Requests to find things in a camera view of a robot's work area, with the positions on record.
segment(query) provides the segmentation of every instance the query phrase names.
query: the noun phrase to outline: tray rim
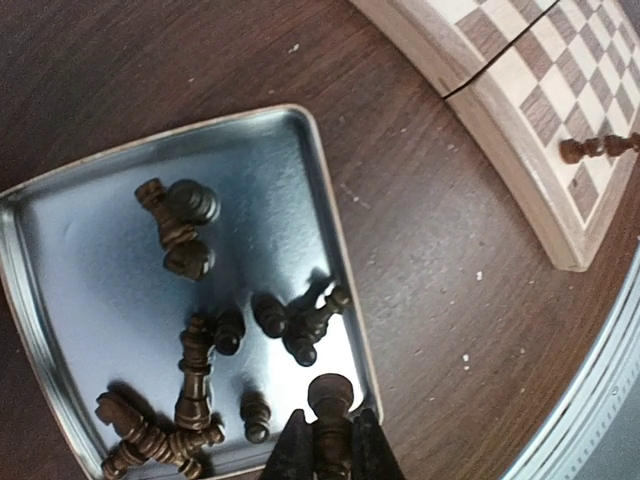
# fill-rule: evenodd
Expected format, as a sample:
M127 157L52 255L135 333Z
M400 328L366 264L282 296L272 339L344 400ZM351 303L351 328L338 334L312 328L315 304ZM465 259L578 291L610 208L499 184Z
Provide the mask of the tray rim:
M36 380L38 382L38 385L40 386L40 390L45 398L45 401L47 402L49 410L53 415L53 418L55 419L56 423L58 424L60 433L64 437L69 447L69 450L75 457L77 463L79 464L80 468L82 469L82 471L84 472L87 478L92 480L95 478L103 478L102 471L100 469L98 469L98 472L94 472L89 467L91 466L91 463L96 463L96 458L95 458L96 456L99 457L99 461L97 461L97 464L99 465L103 460L104 454L106 452L99 451L100 449L97 448L94 442L91 441L89 434L87 432L83 432L82 439L72 438L72 431L76 429L75 425L77 425L77 420L74 422L74 419L68 418L68 415L70 412L64 411L64 410L68 410L68 408L61 408L54 405L54 397L60 396L60 394L63 392L63 389L61 388L61 385L60 385L60 380L55 381L49 378L49 375L47 374L47 372L45 372L42 369L42 367L38 365L36 354L33 350L34 345L37 344L37 341L34 338L35 337L34 333L29 332L28 331L29 329L27 328L34 323L33 318L29 319L29 317L32 317L34 315L34 312L29 314L28 312L21 312L21 310L24 310L25 307L29 307L29 306L31 308L36 308L37 305L40 303L40 298L39 298L39 295L37 295L37 292L32 292L30 305L27 306L27 305L24 305L23 297L20 295L20 292L23 291L23 288L24 288L23 286L21 286L21 284L25 280L23 279L23 281L21 282L20 279L17 278L15 274L19 270L22 270L23 273L26 274L26 272L28 272L31 269L31 266L28 264L24 256L15 258L12 255L12 252L15 251L15 248L22 250L22 247L23 247L23 244L19 238L20 237L19 230L16 228L14 211L10 208L10 204L12 203L12 196L18 194L19 192L21 192L22 190L28 187L32 187L37 185L38 183L46 181L51 177L55 177L67 171L72 171L86 164L95 164L100 161L105 161L112 155L116 155L118 153L122 153L127 150L140 147L146 144L151 144L153 142L157 142L164 138L169 138L172 136L188 133L198 129L203 129L203 128L212 127L212 126L216 126L224 123L229 123L236 120L245 120L250 117L259 117L259 116L275 114L275 113L289 113L289 114L293 114L295 116L300 117L306 124L306 127L308 128L308 135L312 142L313 148L316 150L317 163L318 163L319 171L321 173L321 179L324 184L323 186L326 192L326 200L327 200L326 204L332 218L333 228L335 230L335 235L336 235L338 253L340 254L341 261L343 264L345 280L349 285L350 293L353 300L353 308L355 310L357 327L358 327L358 331L360 332L359 341L360 341L360 347L362 350L360 354L363 357L362 364L365 370L364 372L361 372L361 374L364 374L364 378L366 378L367 385L370 389L370 395L369 395L371 397L369 399L370 403L373 404L373 408L376 411L380 424L383 423L384 410L382 407L380 388L377 382L375 366L373 363L371 349L369 345L369 338L367 336L366 325L364 322L364 317L362 315L362 309L360 306L357 289L355 288L356 284L355 284L353 271L351 267L351 261L348 256L347 245L344 237L344 231L342 228L342 223L340 221L338 205L335 199L333 184L331 181L331 176L329 174L329 169L327 166L327 161L324 153L324 148L322 145L322 140L320 138L320 131L318 128L318 124L315 118L313 117L313 115L311 114L311 112L299 104L284 103L284 104L279 104L279 105L274 105L269 107L262 107L262 108L232 113L228 115L223 115L223 116L215 117L208 120L202 120L199 122L195 122L188 125L183 125L173 129L165 130L159 133L155 133L137 140L126 142L124 144L117 145L115 147L108 148L106 150L102 150L94 154L90 154L86 157L82 157L78 160L72 161L66 165L62 165L58 168L55 168L41 175L33 177L29 180L21 182L18 185L15 185L3 192L0 192L0 233L2 233L2 235L0 235L0 281L2 282L3 292L7 300L7 304L9 306L9 310L11 312L14 325L16 327L16 330L18 331L18 335L20 336L22 346L25 350L25 355L29 361L29 364L31 365L31 370L34 376L36 377ZM16 245L13 245L13 247L11 246L11 239L8 240L7 227L11 229L11 231L9 232L11 234L11 238L13 240L18 241ZM54 339L54 347L59 348L55 339ZM61 375L62 375L63 381L64 379L72 378L70 374L66 371L66 365L64 364L62 365L62 370L63 372L61 373ZM93 446L94 451L92 452L89 451L90 450L89 447L86 444L84 444L87 441L89 445ZM261 470L262 468L264 468L264 465L245 468L233 473L228 473L223 475L214 474L214 476L208 477L207 480L209 479L221 480L221 479L233 477L236 475L255 472L255 471Z

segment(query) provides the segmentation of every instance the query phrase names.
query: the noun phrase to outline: wooden table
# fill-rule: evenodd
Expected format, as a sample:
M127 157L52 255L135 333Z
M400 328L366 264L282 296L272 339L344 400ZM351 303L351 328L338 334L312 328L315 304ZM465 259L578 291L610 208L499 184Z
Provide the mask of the wooden table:
M309 108L407 478L494 479L509 466L615 299L640 233L640 169L591 270L561 272L453 114L346 0L0 11L0 189L197 120ZM0 478L82 479L1 302Z

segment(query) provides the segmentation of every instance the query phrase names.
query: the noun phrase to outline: chess pawn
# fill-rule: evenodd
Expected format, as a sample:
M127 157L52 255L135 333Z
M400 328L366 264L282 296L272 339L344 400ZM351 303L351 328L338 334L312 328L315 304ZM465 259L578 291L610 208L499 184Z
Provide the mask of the chess pawn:
M183 356L178 367L184 372L184 385L176 403L175 422L187 430L204 430L210 424L206 380L211 373L209 353L213 339L204 318L193 315L180 334Z
M136 447L123 440L102 462L102 473L106 480L118 480L125 476L129 467L139 467L147 460Z
M190 458L205 445L214 445L224 442L222 426L215 421L204 430L178 430L169 435L171 451L180 457Z
M181 277L198 281L213 267L215 256L200 240L176 244L164 257L164 268Z
M239 310L232 309L219 315L213 328L213 344L216 351L225 356L235 355L245 331L244 317Z
M318 480L347 480L351 472L353 386L342 375L325 374L309 385L308 402L318 419L312 424L314 469Z
M159 179L153 178L140 185L135 196L140 205L148 210L158 225L160 245L164 250L171 250L175 245L194 240L198 234L193 225L176 217L166 199L166 190Z
M96 415L105 425L113 425L120 438L131 443L145 458L181 466L184 459L173 455L167 436L158 427L149 425L142 414L120 395L106 392L98 397Z
M181 220L204 225L220 211L213 191L194 180L178 180L167 192L169 208Z
M256 298L253 316L269 338L281 338L289 322L284 306L273 295L260 295Z
M247 392L240 401L240 417L244 421L244 436L251 443L269 439L271 409L260 392Z

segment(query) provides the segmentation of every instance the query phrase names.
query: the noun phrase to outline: toppled chess piece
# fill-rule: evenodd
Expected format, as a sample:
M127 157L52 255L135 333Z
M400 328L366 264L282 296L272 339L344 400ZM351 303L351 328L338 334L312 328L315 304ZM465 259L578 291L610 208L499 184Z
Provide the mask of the toppled chess piece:
M193 315L180 334L180 342L183 356L178 367L184 372L184 385L176 403L175 422L186 430L204 430L211 421L206 379L211 373L209 354L213 347L206 320Z
M148 460L131 443L122 440L118 447L102 462L102 473L106 480L118 480L125 476L129 467L139 467Z
M235 355L245 334L244 317L237 309L227 310L213 325L213 345L221 355Z
M240 417L244 421L244 436L251 443L269 439L271 409L260 392L247 392L240 401Z
M290 320L283 342L299 365L310 367L316 362L318 353L314 345L327 334L329 319L335 314L342 314L350 305L351 298L338 286L325 297L324 306L303 311Z
M260 295L253 302L253 316L269 338L282 338L289 323L284 305L273 295Z
M149 424L142 414L128 404L120 395L106 392L98 397L96 415L105 425L113 425L120 438L135 447L136 452L127 447L108 457L103 462L105 476L126 472L120 460L133 466L139 459L151 459L178 467L178 471L189 479L196 479L202 474L202 466L193 458L176 455L169 446L167 435L155 425Z
M346 417L353 400L353 386L342 375L321 375L309 385L309 406L318 417L312 424L318 480L349 478L352 423Z
M206 191L199 192L200 196L191 191L192 197L196 196L197 199L189 203L189 189L185 189L184 184L181 185L174 190L172 197L177 205L171 204L164 185L157 178L140 185L135 196L140 205L153 215L158 225L160 245L166 252L164 267L176 275L200 280L213 266L214 257L207 246L197 240L198 233L193 224L202 223L209 215L212 216L218 203L213 199L213 193L209 197Z
M632 133L628 138L605 135L603 139L589 138L584 142L578 142L574 139L560 142L560 156L566 163L570 164L580 162L585 156L599 157L606 154L609 157L619 157L630 149L640 153L639 133Z

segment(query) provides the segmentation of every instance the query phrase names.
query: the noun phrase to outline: checkered board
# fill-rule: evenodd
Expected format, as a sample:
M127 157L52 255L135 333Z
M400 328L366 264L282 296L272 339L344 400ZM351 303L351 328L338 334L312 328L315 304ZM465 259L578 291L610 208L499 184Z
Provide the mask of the checkered board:
M445 96L507 49L556 0L351 1Z
M591 263L635 159L568 165L562 139L638 130L640 47L615 0L560 0L448 100L500 172L554 264Z

